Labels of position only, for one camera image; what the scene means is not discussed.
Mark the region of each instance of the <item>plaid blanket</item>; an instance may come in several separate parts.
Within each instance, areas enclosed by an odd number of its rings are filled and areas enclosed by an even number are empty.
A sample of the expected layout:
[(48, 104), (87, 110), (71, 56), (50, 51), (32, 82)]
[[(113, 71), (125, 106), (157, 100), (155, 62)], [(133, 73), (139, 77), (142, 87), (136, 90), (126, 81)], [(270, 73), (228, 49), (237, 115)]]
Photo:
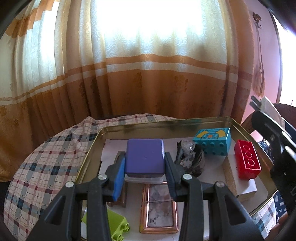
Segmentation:
[[(10, 232), (25, 241), (38, 218), (62, 186), (74, 181), (97, 133), (106, 126), (166, 121), (171, 117), (137, 114), (108, 120), (87, 117), (36, 148), (19, 167), (8, 188), (4, 222)], [(275, 224), (273, 200), (254, 217), (263, 237)]]

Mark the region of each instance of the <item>purple square sponge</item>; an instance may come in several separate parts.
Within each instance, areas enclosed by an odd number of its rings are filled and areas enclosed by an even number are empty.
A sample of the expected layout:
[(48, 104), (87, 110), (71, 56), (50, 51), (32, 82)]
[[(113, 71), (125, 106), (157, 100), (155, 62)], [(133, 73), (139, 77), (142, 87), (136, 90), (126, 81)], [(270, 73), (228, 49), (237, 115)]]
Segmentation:
[(129, 177), (161, 177), (165, 173), (161, 139), (129, 139), (125, 173)]

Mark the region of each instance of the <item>picture frame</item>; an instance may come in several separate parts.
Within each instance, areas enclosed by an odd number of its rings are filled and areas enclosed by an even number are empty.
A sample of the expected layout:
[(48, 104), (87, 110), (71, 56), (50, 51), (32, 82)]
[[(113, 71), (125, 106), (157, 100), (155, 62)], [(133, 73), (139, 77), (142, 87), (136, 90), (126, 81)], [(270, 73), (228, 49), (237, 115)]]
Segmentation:
[(179, 231), (178, 207), (172, 200), (168, 183), (143, 187), (140, 233), (174, 234)]

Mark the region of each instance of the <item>red lego duplo brick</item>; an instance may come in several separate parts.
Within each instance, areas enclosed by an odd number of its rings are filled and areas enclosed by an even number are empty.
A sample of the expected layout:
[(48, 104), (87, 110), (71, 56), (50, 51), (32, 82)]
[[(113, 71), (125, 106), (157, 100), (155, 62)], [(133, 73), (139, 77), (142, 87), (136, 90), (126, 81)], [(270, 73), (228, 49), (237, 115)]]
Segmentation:
[(255, 179), (261, 172), (261, 166), (252, 142), (238, 140), (234, 146), (239, 178)]

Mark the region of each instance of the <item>blue patterned cloth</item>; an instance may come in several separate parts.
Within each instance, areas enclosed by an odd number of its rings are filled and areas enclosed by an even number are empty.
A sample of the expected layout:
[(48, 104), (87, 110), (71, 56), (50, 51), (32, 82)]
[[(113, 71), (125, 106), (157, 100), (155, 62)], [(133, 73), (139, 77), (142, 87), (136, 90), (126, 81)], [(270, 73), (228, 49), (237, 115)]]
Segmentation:
[[(272, 151), (265, 141), (260, 141), (258, 144), (262, 147), (262, 149), (266, 152), (266, 154), (270, 157), (272, 162), (274, 162), (274, 157), (272, 155)], [(279, 221), (279, 218), (287, 211), (286, 205), (284, 203), (283, 198), (279, 191), (274, 195), (274, 204), (276, 206), (276, 222)]]

